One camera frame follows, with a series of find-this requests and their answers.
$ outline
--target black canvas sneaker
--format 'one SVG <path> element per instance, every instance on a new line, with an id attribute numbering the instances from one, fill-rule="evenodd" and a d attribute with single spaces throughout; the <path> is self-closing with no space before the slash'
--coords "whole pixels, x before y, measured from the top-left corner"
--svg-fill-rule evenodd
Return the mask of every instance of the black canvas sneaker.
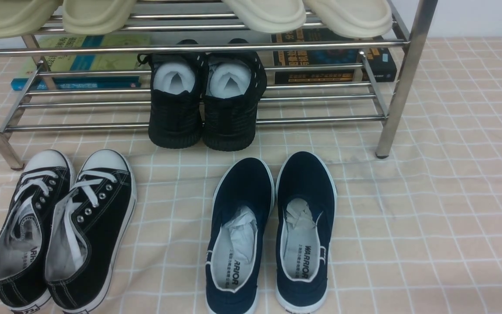
<path id="1" fill-rule="evenodd" d="M 129 163 L 104 149 L 87 159 L 56 205 L 44 278 L 65 313 L 89 313 L 104 300 L 136 201 Z"/>
<path id="2" fill-rule="evenodd" d="M 179 44 L 197 44 L 187 39 Z M 151 115 L 148 137 L 159 147 L 180 149 L 201 138 L 200 96 L 207 83 L 203 52 L 139 55 L 151 68 Z"/>
<path id="3" fill-rule="evenodd" d="M 274 203 L 274 182 L 263 161 L 242 159 L 222 177 L 205 264 L 210 314 L 255 312 L 263 234 Z"/>
<path id="4" fill-rule="evenodd" d="M 311 313 L 326 300 L 336 187 L 322 160 L 300 151 L 282 165 L 276 191 L 276 298 L 287 312 Z"/>
<path id="5" fill-rule="evenodd" d="M 0 299 L 14 313 L 36 312 L 50 300 L 44 262 L 51 219 L 73 176 L 67 157 L 45 150 L 28 162 L 18 179 L 0 232 Z"/>
<path id="6" fill-rule="evenodd" d="M 230 44 L 246 44 L 233 39 Z M 211 149 L 237 151 L 255 138 L 257 103 L 267 88 L 267 74 L 256 52 L 208 55 L 209 75 L 203 142 Z"/>

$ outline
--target white toe cap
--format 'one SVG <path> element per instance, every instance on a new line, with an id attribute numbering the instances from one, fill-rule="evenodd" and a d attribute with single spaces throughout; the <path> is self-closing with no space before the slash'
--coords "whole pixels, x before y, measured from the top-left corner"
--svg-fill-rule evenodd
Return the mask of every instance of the white toe cap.
<path id="1" fill-rule="evenodd" d="M 60 152 L 53 149 L 48 149 L 34 155 L 34 157 L 30 159 L 26 167 L 24 167 L 24 171 L 33 171 L 34 169 L 44 167 L 67 166 L 67 161 L 64 159 L 63 155 Z"/>
<path id="2" fill-rule="evenodd" d="M 127 165 L 123 156 L 115 150 L 103 149 L 93 153 L 82 167 L 82 171 L 94 168 L 109 168 L 127 171 Z"/>

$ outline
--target book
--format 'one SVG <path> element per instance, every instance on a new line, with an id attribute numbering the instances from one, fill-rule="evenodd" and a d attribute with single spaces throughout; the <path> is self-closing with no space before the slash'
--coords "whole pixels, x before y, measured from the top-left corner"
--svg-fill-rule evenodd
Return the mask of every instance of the book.
<path id="1" fill-rule="evenodd" d="M 315 42 L 315 41 L 351 41 L 333 33 L 328 28 L 299 28 L 295 31 L 273 34 L 272 42 Z M 397 68 L 387 48 L 369 48 L 365 50 L 373 75 L 377 82 L 394 82 Z M 357 62 L 357 49 L 338 50 L 297 50 L 275 51 L 275 66 L 349 64 Z M 369 80 L 363 70 L 363 80 Z M 275 84 L 335 83 L 353 80 L 354 70 L 322 70 L 275 73 Z"/>
<path id="2" fill-rule="evenodd" d="M 47 36 L 38 42 L 41 48 L 79 48 L 106 46 L 148 46 L 151 43 L 149 34 L 106 34 L 100 36 Z M 139 64 L 137 54 L 99 54 L 99 55 L 62 55 L 46 56 L 51 71 L 103 71 L 103 70 L 137 70 Z M 11 81 L 14 91 L 22 91 L 28 78 L 36 70 L 36 64 L 30 58 L 25 62 L 17 76 Z M 54 82 L 59 89 L 92 89 L 92 88 L 137 88 L 141 87 L 140 76 L 86 76 L 56 77 Z M 32 90 L 46 90 L 42 80 Z"/>

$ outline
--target shoe rack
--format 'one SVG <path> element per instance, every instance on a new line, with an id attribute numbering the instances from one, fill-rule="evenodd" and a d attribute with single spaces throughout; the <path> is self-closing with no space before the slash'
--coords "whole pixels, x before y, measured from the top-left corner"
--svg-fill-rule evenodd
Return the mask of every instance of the shoe rack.
<path id="1" fill-rule="evenodd" d="M 220 0 L 165 0 L 156 2 L 159 4 L 176 3 L 187 4 L 191 6 L 194 3 L 217 3 Z M 427 33 L 430 29 L 431 21 L 434 16 L 435 8 L 438 0 L 419 0 L 416 16 L 411 27 L 408 30 L 402 18 L 398 14 L 396 8 L 390 2 L 393 10 L 393 31 L 396 39 L 390 40 L 361 40 L 361 41 L 343 41 L 343 42 L 296 42 L 296 43 L 265 43 L 265 44 L 198 44 L 198 45 L 153 45 L 141 47 L 101 47 L 101 48 L 40 48 L 34 35 L 38 34 L 65 34 L 62 27 L 50 26 L 43 27 L 34 34 L 22 36 L 22 40 L 26 44 L 26 48 L 0 49 L 0 57 L 16 57 L 30 56 L 38 65 L 37 70 L 32 73 L 14 105 L 0 125 L 0 153 L 5 161 L 12 169 L 21 170 L 24 167 L 23 161 L 18 157 L 9 139 L 12 133 L 15 132 L 48 132 L 48 131 L 102 131 L 102 130 L 132 130 L 146 129 L 148 123 L 88 123 L 88 124 L 61 124 L 61 125 L 20 125 L 19 121 L 23 113 L 27 109 L 68 109 L 78 107 L 117 107 L 117 106 L 150 106 L 150 100 L 121 100 L 118 101 L 92 101 L 92 102 L 36 102 L 36 98 L 40 96 L 75 96 L 75 95 L 113 95 L 123 94 L 129 95 L 148 95 L 150 98 L 150 90 L 148 88 L 134 89 L 91 89 L 91 90 L 64 90 L 57 89 L 53 78 L 55 77 L 75 77 L 86 75 L 148 75 L 149 70 L 134 70 L 134 71 L 98 71 L 98 72 L 49 72 L 47 62 L 44 56 L 59 56 L 59 55 L 80 55 L 80 54 L 105 54 L 114 52 L 188 52 L 188 51 L 277 51 L 277 50 L 321 50 L 321 49 L 359 49 L 357 62 L 353 64 L 343 65 L 323 65 L 323 66 L 284 66 L 284 67 L 267 67 L 267 72 L 276 72 L 277 70 L 288 71 L 303 71 L 303 70 L 334 70 L 334 69 L 354 69 L 355 77 L 357 74 L 361 77 L 361 70 L 365 69 L 368 74 L 368 82 L 345 82 L 345 83 L 316 83 L 316 84 L 300 84 L 300 85 L 270 85 L 267 91 L 270 90 L 287 90 L 300 91 L 303 89 L 319 89 L 331 88 L 335 91 L 341 91 L 337 96 L 323 96 L 319 92 L 319 96 L 302 96 L 295 95 L 292 97 L 263 97 L 261 102 L 307 102 L 307 101 L 340 101 L 340 100 L 355 100 L 364 99 L 368 102 L 373 102 L 376 108 L 375 115 L 360 115 L 360 116 L 326 116 L 326 117 L 306 117 L 294 119 L 259 119 L 257 120 L 258 127 L 261 125 L 288 125 L 297 123 L 358 123 L 358 122 L 378 122 L 383 124 L 375 155 L 384 159 L 388 157 L 394 136 L 400 122 L 400 117 L 406 104 L 408 93 L 412 86 L 414 74 L 418 63 L 420 62 L 422 50 L 426 42 Z M 323 27 L 319 21 L 311 21 L 315 16 L 310 10 L 307 11 L 307 23 L 304 27 Z M 61 16 L 52 16 L 50 22 L 56 23 L 61 20 Z M 179 25 L 149 25 L 143 23 L 148 21 L 166 21 L 177 20 L 183 21 Z M 246 30 L 247 28 L 237 20 L 235 14 L 231 12 L 220 12 L 217 14 L 132 14 L 129 21 L 137 22 L 136 25 L 126 25 L 120 32 L 175 32 L 175 31 L 217 31 L 227 32 L 233 30 Z M 364 49 L 367 48 L 390 48 L 401 47 L 404 51 L 404 59 L 398 73 L 398 80 L 392 99 L 387 106 L 379 91 L 373 72 L 367 62 Z M 49 87 L 47 91 L 32 91 L 32 87 L 36 86 L 39 80 L 43 80 Z M 367 87 L 368 93 L 347 93 L 351 87 Z"/>

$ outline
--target white tissue paper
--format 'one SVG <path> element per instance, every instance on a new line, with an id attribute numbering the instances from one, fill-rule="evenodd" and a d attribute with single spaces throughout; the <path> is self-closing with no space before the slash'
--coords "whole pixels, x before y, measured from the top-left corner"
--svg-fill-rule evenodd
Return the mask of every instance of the white tissue paper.
<path id="1" fill-rule="evenodd" d="M 255 251 L 255 233 L 257 233 L 257 219 L 253 211 L 242 206 L 224 228 L 230 232 L 231 244 L 234 248 L 234 259 L 249 264 L 253 260 Z"/>
<path id="2" fill-rule="evenodd" d="M 287 206 L 286 222 L 293 229 L 313 229 L 316 227 L 309 210 L 309 204 L 304 199 L 293 199 Z"/>

